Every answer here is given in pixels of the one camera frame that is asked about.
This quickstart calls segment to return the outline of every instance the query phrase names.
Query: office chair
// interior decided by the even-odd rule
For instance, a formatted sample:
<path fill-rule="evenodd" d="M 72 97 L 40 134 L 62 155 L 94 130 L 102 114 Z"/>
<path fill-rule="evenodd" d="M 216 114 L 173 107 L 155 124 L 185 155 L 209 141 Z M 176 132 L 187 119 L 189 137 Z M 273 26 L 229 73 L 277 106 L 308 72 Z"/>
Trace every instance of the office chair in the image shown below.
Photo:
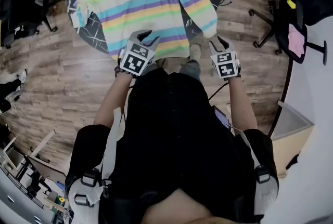
<path fill-rule="evenodd" d="M 0 0 L 0 20 L 2 20 L 2 45 L 9 46 L 15 39 L 39 33 L 38 26 L 42 22 L 52 32 L 46 14 L 50 7 L 49 0 L 43 0 L 43 5 L 35 0 Z"/>
<path fill-rule="evenodd" d="M 324 46 L 318 46 L 307 42 L 308 31 L 306 25 L 314 25 L 326 17 L 333 16 L 333 0 L 291 0 L 295 3 L 296 8 L 292 9 L 287 0 L 280 0 L 279 8 L 276 8 L 275 1 L 269 1 L 270 13 L 273 15 L 274 21 L 263 16 L 254 9 L 249 10 L 250 16 L 258 16 L 260 19 L 268 23 L 272 29 L 266 37 L 260 42 L 253 42 L 254 47 L 261 48 L 273 35 L 278 42 L 279 50 L 275 54 L 281 54 L 282 50 L 295 62 L 303 63 L 306 47 L 313 48 L 323 53 L 323 64 L 327 61 L 327 43 L 324 41 Z M 298 57 L 294 52 L 289 50 L 288 34 L 289 24 L 294 27 L 304 36 L 304 54 Z"/>

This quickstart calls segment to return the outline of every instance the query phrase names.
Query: black plastic buckle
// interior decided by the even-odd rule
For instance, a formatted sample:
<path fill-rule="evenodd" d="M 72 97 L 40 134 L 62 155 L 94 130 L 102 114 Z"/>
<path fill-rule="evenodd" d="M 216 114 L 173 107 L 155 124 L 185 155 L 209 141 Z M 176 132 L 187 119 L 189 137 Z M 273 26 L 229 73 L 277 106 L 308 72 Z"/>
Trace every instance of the black plastic buckle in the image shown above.
<path fill-rule="evenodd" d="M 96 168 L 93 168 L 85 172 L 81 177 L 81 183 L 88 187 L 95 187 L 98 180 L 99 171 Z"/>
<path fill-rule="evenodd" d="M 258 166 L 254 169 L 257 174 L 257 182 L 259 184 L 268 182 L 271 178 L 270 171 L 265 166 Z"/>
<path fill-rule="evenodd" d="M 102 187 L 103 187 L 103 196 L 104 198 L 108 199 L 110 197 L 110 187 L 112 181 L 110 180 L 102 180 Z"/>
<path fill-rule="evenodd" d="M 74 201 L 76 205 L 84 205 L 88 207 L 94 207 L 94 205 L 90 205 L 88 198 L 85 194 L 76 194 L 74 196 Z"/>

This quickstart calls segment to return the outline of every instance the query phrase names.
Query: long-sleeve shirt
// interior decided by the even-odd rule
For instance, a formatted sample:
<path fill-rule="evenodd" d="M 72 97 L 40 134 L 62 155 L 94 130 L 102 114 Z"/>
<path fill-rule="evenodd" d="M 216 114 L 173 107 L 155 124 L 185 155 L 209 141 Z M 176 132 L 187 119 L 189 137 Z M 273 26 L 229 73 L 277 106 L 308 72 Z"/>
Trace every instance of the long-sleeve shirt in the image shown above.
<path fill-rule="evenodd" d="M 110 55 L 117 55 L 134 31 L 150 29 L 153 32 L 143 43 L 161 37 L 157 59 L 188 57 L 189 42 L 179 2 L 206 38 L 216 34 L 217 15 L 210 0 L 77 0 L 77 19 L 72 20 L 74 27 L 84 27 L 94 12 L 101 21 Z"/>

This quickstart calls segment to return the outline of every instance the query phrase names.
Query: shoe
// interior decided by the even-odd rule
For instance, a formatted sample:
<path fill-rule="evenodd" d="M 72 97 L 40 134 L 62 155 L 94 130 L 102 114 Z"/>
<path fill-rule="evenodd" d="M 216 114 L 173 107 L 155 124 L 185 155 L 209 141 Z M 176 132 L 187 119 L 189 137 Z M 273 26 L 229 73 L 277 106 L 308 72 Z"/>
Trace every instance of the shoe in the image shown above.
<path fill-rule="evenodd" d="M 199 61 L 201 58 L 201 50 L 199 45 L 191 45 L 189 48 L 189 60 Z"/>
<path fill-rule="evenodd" d="M 21 81 L 23 84 L 25 82 L 25 79 L 27 79 L 27 70 L 24 70 L 21 75 L 18 75 L 17 78 Z"/>

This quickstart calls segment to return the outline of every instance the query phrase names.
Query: yellow object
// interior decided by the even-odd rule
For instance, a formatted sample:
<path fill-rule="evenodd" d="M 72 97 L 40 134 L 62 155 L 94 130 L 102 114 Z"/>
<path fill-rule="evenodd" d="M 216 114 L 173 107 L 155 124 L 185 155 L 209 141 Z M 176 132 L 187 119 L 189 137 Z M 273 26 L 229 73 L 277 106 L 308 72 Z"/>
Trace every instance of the yellow object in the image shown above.
<path fill-rule="evenodd" d="M 296 9 L 296 4 L 294 2 L 292 2 L 291 0 L 287 0 L 287 3 L 290 6 L 290 8 Z"/>

